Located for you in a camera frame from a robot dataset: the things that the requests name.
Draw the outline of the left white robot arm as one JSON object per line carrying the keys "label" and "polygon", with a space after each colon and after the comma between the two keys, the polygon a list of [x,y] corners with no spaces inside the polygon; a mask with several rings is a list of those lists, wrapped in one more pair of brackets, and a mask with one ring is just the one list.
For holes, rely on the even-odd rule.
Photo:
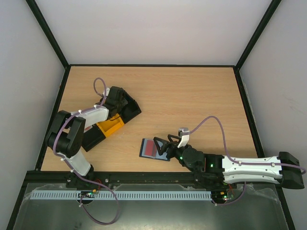
{"label": "left white robot arm", "polygon": [[45,138],[46,145],[56,156],[61,157],[73,172],[86,176],[92,166],[81,151],[84,131],[118,114],[127,104],[125,97],[123,88],[112,86],[103,94],[99,104],[74,113],[59,111]]}

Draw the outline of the navy blue card holder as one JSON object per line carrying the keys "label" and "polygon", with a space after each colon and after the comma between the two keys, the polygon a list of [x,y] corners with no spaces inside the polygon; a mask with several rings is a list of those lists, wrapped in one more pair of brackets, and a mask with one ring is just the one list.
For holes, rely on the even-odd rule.
{"label": "navy blue card holder", "polygon": [[142,139],[139,157],[152,160],[170,161],[170,159],[168,159],[166,156],[166,152],[164,152],[162,155],[159,155],[158,149],[153,139]]}

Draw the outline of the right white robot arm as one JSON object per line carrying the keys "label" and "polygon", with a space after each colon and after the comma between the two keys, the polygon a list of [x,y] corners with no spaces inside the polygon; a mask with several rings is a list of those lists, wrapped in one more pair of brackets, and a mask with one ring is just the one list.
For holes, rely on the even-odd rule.
{"label": "right white robot arm", "polygon": [[303,169],[289,152],[267,158],[229,158],[204,153],[187,144],[187,138],[168,135],[164,140],[154,137],[159,155],[178,162],[193,173],[201,185],[221,187],[223,184],[262,182],[279,184],[286,189],[303,189]]}

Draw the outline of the red credit card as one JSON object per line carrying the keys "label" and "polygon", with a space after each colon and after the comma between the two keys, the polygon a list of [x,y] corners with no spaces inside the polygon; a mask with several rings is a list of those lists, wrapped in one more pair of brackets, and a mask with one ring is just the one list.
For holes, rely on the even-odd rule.
{"label": "red credit card", "polygon": [[157,148],[153,140],[146,139],[143,146],[143,155],[148,157],[156,157]]}

